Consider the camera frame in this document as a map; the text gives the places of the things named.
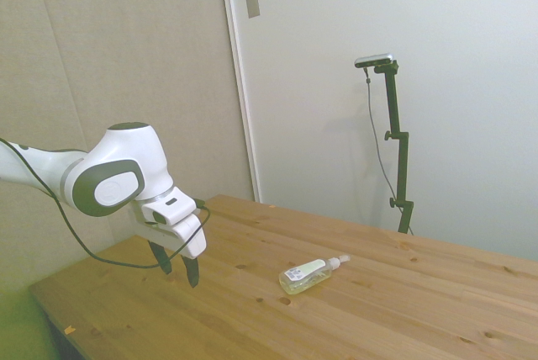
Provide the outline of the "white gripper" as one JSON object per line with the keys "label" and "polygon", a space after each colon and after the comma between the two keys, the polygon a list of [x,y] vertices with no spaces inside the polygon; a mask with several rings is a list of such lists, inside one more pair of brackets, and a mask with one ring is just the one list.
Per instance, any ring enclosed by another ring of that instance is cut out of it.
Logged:
{"label": "white gripper", "polygon": [[161,199],[142,204],[133,202],[137,223],[137,235],[149,240],[149,246],[164,274],[172,272],[172,265],[166,249],[179,251],[186,268],[187,280],[192,288],[199,283],[199,264],[197,257],[207,247],[205,235],[200,228],[201,222],[194,214],[196,205],[193,200],[183,203],[180,199]]}

